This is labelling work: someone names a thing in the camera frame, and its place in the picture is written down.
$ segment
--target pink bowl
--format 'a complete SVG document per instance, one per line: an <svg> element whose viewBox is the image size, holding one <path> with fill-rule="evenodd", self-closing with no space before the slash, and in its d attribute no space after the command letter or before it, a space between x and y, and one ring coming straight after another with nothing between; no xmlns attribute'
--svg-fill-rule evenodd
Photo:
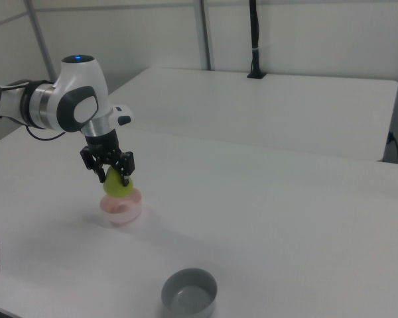
<svg viewBox="0 0 398 318"><path fill-rule="evenodd" d="M125 197L105 195L100 201L103 216L112 223L127 223L134 220L141 212L141 193L134 188Z"/></svg>

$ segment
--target gray bowl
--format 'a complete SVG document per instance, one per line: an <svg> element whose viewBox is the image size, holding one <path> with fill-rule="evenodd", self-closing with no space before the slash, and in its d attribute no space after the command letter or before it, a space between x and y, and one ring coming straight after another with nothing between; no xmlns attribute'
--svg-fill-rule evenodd
<svg viewBox="0 0 398 318"><path fill-rule="evenodd" d="M217 282L210 273L199 268L181 270L162 288L165 317L208 318L214 310L216 296Z"/></svg>

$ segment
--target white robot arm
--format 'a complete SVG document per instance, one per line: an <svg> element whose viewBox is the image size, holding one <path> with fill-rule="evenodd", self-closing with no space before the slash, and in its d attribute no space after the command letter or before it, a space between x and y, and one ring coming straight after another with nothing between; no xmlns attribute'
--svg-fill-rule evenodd
<svg viewBox="0 0 398 318"><path fill-rule="evenodd" d="M92 56L64 58L56 83L22 80L1 85L0 117L39 129L80 131L87 141L80 152L86 168L103 183L103 165L109 164L128 185L134 157L119 149L115 127L129 123L132 112L126 105L111 104L103 72Z"/></svg>

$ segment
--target white table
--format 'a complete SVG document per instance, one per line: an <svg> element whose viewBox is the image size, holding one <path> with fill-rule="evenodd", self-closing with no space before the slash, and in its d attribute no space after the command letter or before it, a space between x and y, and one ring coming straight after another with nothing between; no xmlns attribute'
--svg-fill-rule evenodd
<svg viewBox="0 0 398 318"><path fill-rule="evenodd" d="M213 318L398 317L398 165L121 128L145 210L113 228L80 134L0 141L0 307L160 318L183 268Z"/></svg>
<svg viewBox="0 0 398 318"><path fill-rule="evenodd" d="M398 83L148 69L112 94L133 126L161 133L378 161Z"/></svg>

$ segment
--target white wall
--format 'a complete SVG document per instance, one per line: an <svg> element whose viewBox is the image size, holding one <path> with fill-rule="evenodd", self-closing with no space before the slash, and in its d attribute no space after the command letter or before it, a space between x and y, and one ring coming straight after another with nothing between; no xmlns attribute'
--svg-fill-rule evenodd
<svg viewBox="0 0 398 318"><path fill-rule="evenodd" d="M260 5L262 68L276 74L398 81L398 2L364 2ZM215 70L249 71L247 4L208 0ZM398 98L392 129L398 139ZM387 159L396 162L395 146L388 150Z"/></svg>
<svg viewBox="0 0 398 318"><path fill-rule="evenodd" d="M63 57L92 55L112 92L153 66L202 68L192 1L55 0L34 7L57 74Z"/></svg>
<svg viewBox="0 0 398 318"><path fill-rule="evenodd" d="M48 79L23 1L0 0L0 84ZM18 127L0 119L0 139Z"/></svg>

